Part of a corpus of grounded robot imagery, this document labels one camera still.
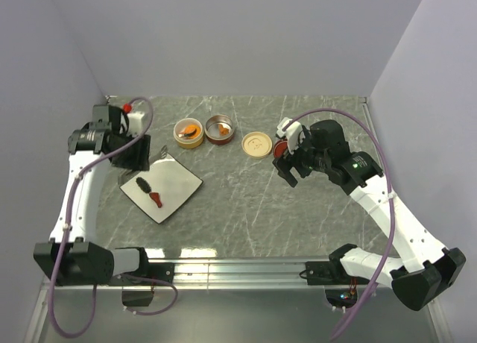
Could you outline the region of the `metal tongs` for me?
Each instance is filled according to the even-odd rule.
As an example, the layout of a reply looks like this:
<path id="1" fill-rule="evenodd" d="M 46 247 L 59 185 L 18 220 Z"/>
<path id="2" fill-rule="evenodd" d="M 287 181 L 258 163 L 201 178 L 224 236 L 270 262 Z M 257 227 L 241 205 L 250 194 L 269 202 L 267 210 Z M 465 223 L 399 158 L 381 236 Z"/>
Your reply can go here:
<path id="1" fill-rule="evenodd" d="M 148 158 L 148 163 L 150 166 L 152 166 L 155 162 L 165 159 L 167 155 L 168 155 L 168 146 L 164 145 L 159 152 L 157 152 L 155 155 L 152 155 L 151 157 Z M 139 171 L 132 171 L 132 170 L 125 169 L 118 176 L 117 184 L 119 186 L 122 186 L 138 173 Z"/>

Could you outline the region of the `salmon slice food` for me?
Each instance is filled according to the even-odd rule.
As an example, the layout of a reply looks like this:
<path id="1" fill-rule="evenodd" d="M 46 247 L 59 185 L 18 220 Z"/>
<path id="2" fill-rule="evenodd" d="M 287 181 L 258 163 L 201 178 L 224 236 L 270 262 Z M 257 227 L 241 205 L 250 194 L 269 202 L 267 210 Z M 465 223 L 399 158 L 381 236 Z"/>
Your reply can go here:
<path id="1" fill-rule="evenodd" d="M 194 129 L 193 131 L 189 131 L 189 132 L 182 132 L 182 133 L 179 133 L 177 136 L 181 139 L 193 139 L 197 136 L 198 134 L 198 131 L 196 129 Z"/>

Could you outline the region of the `orange egg yolk food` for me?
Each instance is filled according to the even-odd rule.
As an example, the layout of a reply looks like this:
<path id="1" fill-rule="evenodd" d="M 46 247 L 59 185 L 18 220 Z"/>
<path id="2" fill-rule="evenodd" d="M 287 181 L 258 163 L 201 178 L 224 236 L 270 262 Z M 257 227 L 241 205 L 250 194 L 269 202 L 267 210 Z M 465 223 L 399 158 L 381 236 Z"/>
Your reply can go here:
<path id="1" fill-rule="evenodd" d="M 193 133 L 198 132 L 199 130 L 200 130 L 200 127 L 197 126 L 197 125 L 195 125 L 195 124 L 188 125 L 188 126 L 184 129 L 184 134 L 192 135 Z"/>

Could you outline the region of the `orange fried food piece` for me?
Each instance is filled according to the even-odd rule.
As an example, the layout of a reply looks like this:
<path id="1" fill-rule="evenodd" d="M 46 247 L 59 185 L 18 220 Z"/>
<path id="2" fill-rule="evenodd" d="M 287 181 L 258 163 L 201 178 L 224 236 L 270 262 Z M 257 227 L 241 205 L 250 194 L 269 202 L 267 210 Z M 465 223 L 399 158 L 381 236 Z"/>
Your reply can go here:
<path id="1" fill-rule="evenodd" d="M 226 136 L 226 135 L 229 134 L 230 129 L 228 127 L 224 126 L 223 124 L 219 123 L 218 124 L 218 132 L 219 132 L 220 136 Z"/>

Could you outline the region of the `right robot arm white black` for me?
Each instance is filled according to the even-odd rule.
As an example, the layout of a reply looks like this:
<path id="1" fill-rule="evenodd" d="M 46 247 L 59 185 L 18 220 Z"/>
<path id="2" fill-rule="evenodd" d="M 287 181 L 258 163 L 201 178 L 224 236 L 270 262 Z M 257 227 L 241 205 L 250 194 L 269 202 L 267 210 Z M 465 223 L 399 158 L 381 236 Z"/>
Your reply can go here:
<path id="1" fill-rule="evenodd" d="M 329 255 L 329 275 L 335 282 L 345 283 L 351 277 L 370 280 L 376 275 L 378 284 L 391 288 L 413 311 L 453 285 L 466 262 L 463 252 L 433 237 L 388 188 L 379 164 L 366 152 L 350 150 L 335 120 L 307 128 L 286 118 L 277 126 L 277 137 L 287 145 L 273 161 L 281 178 L 296 186 L 293 170 L 302 178 L 312 172 L 325 174 L 370 215 L 399 255 L 386 258 L 346 244 Z"/>

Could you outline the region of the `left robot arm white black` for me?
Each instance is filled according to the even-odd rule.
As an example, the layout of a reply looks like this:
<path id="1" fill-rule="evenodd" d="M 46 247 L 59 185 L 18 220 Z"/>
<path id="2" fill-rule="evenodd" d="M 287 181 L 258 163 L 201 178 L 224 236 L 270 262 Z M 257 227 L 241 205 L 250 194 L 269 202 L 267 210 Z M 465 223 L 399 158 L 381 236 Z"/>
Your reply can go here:
<path id="1" fill-rule="evenodd" d="M 110 250 L 96 242 L 101 190 L 110 167 L 149 169 L 153 110 L 127 111 L 97 104 L 92 120 L 68 139 L 69 177 L 60 214 L 48 241 L 34 247 L 34 261 L 54 286 L 104 285 L 124 274 L 146 283 L 151 267 L 145 249 Z"/>

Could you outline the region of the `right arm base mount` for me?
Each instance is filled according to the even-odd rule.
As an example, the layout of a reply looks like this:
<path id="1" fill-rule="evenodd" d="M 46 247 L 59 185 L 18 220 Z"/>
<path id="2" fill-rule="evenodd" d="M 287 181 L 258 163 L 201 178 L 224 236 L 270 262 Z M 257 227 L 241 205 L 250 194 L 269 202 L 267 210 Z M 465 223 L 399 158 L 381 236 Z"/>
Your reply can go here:
<path id="1" fill-rule="evenodd" d="M 366 285 L 369 280 L 360 277 L 351 277 L 342 267 L 330 261 L 308 261 L 299 277 L 307 282 L 308 286 L 348 286 L 351 284 Z"/>

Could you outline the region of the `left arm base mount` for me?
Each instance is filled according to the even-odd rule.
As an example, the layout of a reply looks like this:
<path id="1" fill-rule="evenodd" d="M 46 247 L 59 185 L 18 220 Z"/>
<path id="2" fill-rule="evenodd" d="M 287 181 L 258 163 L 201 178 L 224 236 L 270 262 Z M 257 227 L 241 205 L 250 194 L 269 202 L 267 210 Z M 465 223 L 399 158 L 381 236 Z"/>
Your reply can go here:
<path id="1" fill-rule="evenodd" d="M 156 281 L 173 283 L 175 264 L 173 262 L 152 262 L 145 271 L 136 270 L 112 277 L 108 286 L 155 286 Z"/>

